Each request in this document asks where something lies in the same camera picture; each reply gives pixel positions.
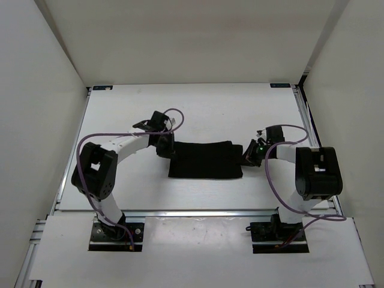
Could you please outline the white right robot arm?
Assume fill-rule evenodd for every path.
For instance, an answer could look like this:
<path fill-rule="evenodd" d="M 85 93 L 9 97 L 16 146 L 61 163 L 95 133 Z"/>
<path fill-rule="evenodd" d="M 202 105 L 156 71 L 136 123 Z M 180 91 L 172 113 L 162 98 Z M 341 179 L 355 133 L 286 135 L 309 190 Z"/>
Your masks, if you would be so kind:
<path fill-rule="evenodd" d="M 274 186 L 269 160 L 282 160 L 295 166 L 295 189 L 284 200 Z M 290 233 L 303 230 L 302 218 L 314 220 L 344 221 L 339 215 L 313 215 L 310 211 L 322 201 L 339 195 L 343 180 L 336 151 L 332 147 L 311 148 L 299 142 L 274 142 L 271 139 L 252 140 L 242 156 L 245 166 L 265 167 L 265 174 L 272 193 L 279 201 L 277 213 L 272 215 L 269 232 L 275 239 L 282 240 Z"/>

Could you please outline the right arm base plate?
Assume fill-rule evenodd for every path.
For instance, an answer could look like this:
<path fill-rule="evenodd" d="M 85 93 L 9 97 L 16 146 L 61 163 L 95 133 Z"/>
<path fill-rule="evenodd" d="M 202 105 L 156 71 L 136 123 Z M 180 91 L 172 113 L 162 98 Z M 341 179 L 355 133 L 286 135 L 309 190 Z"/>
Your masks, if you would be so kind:
<path fill-rule="evenodd" d="M 253 254 L 309 253 L 303 224 L 284 224 L 279 220 L 251 222 L 245 230 L 250 232 Z"/>

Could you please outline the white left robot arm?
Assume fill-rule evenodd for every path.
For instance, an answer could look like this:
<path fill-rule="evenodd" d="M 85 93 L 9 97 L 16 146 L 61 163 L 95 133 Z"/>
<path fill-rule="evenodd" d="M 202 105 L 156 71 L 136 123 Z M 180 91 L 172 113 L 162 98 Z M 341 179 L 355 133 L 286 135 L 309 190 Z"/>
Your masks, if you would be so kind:
<path fill-rule="evenodd" d="M 80 141 L 71 183 L 85 195 L 106 235 L 112 240 L 119 240 L 124 237 L 126 226 L 125 215 L 118 208 L 112 194 L 118 164 L 150 146 L 156 147 L 159 156 L 170 158 L 174 150 L 174 133 L 169 131 L 106 133 L 106 136 L 114 138 L 104 144 L 85 143 L 92 137 L 102 135 L 102 133 L 90 134 Z"/>

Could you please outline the black skirt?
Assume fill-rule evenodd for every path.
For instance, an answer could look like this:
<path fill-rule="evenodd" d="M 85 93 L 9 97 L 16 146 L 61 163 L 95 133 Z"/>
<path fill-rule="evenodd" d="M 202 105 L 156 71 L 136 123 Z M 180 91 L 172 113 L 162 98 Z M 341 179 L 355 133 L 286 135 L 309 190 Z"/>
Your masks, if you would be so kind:
<path fill-rule="evenodd" d="M 178 179 L 238 179 L 243 176 L 243 146 L 231 141 L 175 142 L 168 177 Z"/>

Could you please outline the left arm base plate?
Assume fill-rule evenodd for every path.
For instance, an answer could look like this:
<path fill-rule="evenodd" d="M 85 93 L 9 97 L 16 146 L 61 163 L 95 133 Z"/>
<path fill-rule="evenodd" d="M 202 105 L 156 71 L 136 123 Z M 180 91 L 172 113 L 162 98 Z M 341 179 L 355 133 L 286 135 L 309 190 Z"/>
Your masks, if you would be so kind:
<path fill-rule="evenodd" d="M 97 219 L 93 221 L 92 230 L 89 238 L 89 251 L 113 251 L 113 252 L 141 252 L 143 248 L 144 223 L 126 223 L 125 226 L 130 231 L 130 237 L 124 229 L 107 228 L 105 224 Z"/>

